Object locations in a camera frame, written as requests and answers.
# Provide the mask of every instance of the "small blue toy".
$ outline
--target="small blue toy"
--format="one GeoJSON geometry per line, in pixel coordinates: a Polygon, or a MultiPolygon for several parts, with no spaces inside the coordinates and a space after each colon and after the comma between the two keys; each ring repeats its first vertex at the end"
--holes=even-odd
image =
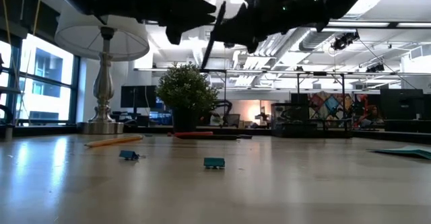
{"type": "Polygon", "coordinates": [[[223,157],[206,157],[203,159],[203,165],[206,168],[224,168],[224,164],[223,157]]]}
{"type": "Polygon", "coordinates": [[[119,157],[124,157],[126,160],[138,160],[139,154],[136,154],[134,151],[121,150],[119,157]]]}

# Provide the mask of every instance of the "lamp stand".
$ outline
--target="lamp stand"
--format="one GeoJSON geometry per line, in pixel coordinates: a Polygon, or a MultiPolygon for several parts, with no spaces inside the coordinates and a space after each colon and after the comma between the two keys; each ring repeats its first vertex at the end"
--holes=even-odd
{"type": "Polygon", "coordinates": [[[121,134],[124,124],[115,122],[110,117],[109,100],[114,96],[112,88],[112,77],[110,75],[111,56],[110,40],[114,36],[115,29],[108,27],[100,28],[103,37],[103,52],[100,53],[100,68],[93,85],[93,96],[97,99],[94,107],[96,114],[88,122],[79,122],[78,129],[83,134],[121,134]]]}

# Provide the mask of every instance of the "green plant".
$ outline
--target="green plant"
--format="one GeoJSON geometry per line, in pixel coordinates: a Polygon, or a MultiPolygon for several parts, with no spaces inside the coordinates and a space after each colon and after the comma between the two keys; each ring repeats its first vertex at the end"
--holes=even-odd
{"type": "Polygon", "coordinates": [[[158,97],[176,109],[212,110],[218,91],[194,65],[175,64],[160,78],[158,97]]]}

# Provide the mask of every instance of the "potted plant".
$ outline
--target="potted plant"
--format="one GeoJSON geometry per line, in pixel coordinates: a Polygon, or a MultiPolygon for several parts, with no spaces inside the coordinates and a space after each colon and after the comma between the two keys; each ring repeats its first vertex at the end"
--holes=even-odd
{"type": "Polygon", "coordinates": [[[172,110],[174,132],[196,130],[198,119],[214,107],[218,91],[212,88],[207,75],[200,74],[194,65],[174,64],[160,78],[158,97],[172,110]]]}

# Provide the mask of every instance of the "table lamp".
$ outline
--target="table lamp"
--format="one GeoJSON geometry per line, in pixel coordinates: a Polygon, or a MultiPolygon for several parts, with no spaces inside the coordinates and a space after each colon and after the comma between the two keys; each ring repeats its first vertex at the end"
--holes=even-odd
{"type": "Polygon", "coordinates": [[[110,117],[109,100],[114,96],[111,62],[134,61],[150,50],[145,24],[135,19],[110,15],[103,25],[92,15],[83,15],[64,5],[55,33],[55,42],[63,49],[89,59],[100,59],[100,69],[93,86],[97,98],[95,116],[78,122],[84,134],[121,134],[123,123],[110,117]]]}

